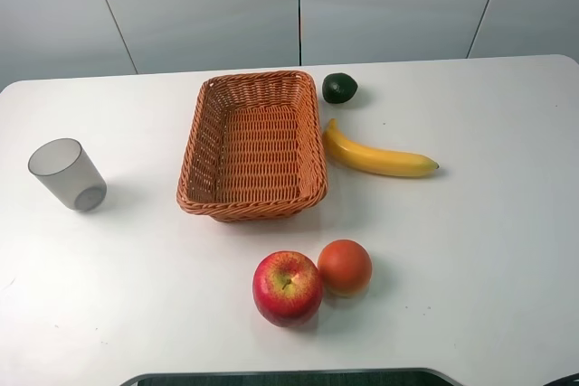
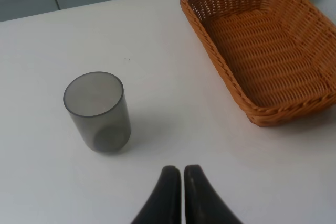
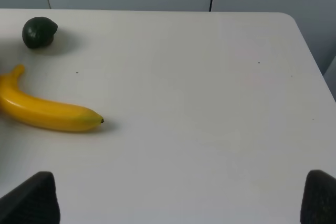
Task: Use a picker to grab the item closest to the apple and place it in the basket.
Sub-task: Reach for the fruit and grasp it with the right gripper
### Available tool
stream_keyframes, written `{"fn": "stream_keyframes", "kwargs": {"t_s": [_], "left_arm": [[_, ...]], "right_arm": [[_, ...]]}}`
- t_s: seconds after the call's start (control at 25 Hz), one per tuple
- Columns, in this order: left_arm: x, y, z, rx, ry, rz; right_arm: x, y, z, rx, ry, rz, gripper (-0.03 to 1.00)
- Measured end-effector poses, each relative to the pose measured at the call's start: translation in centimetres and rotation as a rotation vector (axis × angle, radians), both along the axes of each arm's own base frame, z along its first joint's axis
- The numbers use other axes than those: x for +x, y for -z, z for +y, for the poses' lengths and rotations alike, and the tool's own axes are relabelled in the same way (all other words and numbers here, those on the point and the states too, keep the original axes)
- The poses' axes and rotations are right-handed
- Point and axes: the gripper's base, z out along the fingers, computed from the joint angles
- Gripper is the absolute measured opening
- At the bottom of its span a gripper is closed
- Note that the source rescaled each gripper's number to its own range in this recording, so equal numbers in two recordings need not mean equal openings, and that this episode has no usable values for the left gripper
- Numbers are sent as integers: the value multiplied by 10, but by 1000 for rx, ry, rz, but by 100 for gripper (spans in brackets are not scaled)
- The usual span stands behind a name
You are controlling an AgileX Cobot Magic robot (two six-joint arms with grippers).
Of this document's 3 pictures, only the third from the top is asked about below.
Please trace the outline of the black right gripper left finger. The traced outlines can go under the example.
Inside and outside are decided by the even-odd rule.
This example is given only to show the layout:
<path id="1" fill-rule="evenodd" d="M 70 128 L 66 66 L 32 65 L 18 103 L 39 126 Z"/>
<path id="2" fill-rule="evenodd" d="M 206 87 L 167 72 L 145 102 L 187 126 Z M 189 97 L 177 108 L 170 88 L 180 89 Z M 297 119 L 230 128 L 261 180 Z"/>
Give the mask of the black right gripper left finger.
<path id="1" fill-rule="evenodd" d="M 37 172 L 1 197 L 1 223 L 60 223 L 56 184 L 51 172 Z"/>

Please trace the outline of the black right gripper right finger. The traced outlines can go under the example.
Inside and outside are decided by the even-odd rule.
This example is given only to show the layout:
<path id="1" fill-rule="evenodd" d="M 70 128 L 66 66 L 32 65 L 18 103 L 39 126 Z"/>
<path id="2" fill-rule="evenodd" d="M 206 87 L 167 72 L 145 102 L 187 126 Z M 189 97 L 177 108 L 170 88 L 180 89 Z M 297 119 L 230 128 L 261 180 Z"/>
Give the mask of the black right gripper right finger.
<path id="1" fill-rule="evenodd" d="M 311 170 L 304 186 L 300 222 L 335 224 L 335 178 L 322 170 Z"/>

